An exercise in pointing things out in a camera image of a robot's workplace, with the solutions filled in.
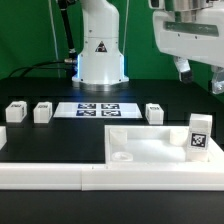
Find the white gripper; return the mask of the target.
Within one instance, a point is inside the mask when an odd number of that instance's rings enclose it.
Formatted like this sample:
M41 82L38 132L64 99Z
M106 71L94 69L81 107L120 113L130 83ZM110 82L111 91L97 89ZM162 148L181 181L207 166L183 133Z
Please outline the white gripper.
M174 56L179 80L185 84L193 81L193 73L187 59L213 65L212 92L224 93L224 68L222 68L224 67L224 9L200 10L194 23L198 26L203 25L206 29L209 29L210 25L216 26L218 36L202 35L199 31L190 34L184 31L167 30L166 22L174 23L172 13L160 10L153 13L156 45L160 52Z

